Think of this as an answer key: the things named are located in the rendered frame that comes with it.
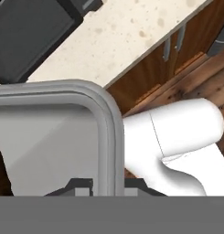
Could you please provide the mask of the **grey tupperware container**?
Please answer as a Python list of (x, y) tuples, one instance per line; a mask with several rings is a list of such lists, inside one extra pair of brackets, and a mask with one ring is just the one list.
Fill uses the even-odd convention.
[(16, 196), (44, 196), (72, 178), (94, 196), (124, 194), (123, 120), (85, 80), (0, 85), (0, 150)]

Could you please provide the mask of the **black hob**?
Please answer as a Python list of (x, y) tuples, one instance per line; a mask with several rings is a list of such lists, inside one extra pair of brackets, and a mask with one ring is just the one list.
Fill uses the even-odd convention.
[(24, 83), (102, 0), (0, 0), (0, 84)]

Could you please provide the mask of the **brown wooden cupboard door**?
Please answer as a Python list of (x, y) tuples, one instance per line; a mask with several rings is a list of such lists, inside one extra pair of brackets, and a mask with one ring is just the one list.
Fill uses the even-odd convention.
[(224, 27), (224, 0), (212, 0), (187, 22), (174, 74), (205, 54)]
[(177, 57), (176, 39), (177, 34), (171, 36), (168, 61), (163, 59), (164, 42), (107, 89), (122, 114), (173, 77)]

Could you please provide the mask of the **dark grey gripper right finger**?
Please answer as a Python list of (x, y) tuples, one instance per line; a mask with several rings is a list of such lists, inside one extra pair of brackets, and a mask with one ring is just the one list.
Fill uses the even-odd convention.
[(137, 188), (146, 192), (147, 194), (155, 197), (164, 197), (165, 194), (160, 193), (150, 187), (147, 186), (145, 181), (142, 178), (125, 178), (124, 179), (124, 187), (125, 188)]

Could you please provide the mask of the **dark grey appliance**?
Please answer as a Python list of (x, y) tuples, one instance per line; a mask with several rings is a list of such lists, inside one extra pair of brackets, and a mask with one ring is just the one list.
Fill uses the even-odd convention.
[(217, 55), (222, 49), (224, 49), (224, 28), (220, 31), (218, 37), (210, 46), (207, 55), (209, 57), (213, 57)]

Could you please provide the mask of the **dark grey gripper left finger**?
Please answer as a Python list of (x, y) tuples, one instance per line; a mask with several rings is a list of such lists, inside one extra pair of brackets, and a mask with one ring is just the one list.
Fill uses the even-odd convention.
[(92, 197), (93, 180), (91, 178), (71, 178), (62, 188), (48, 193), (49, 196)]

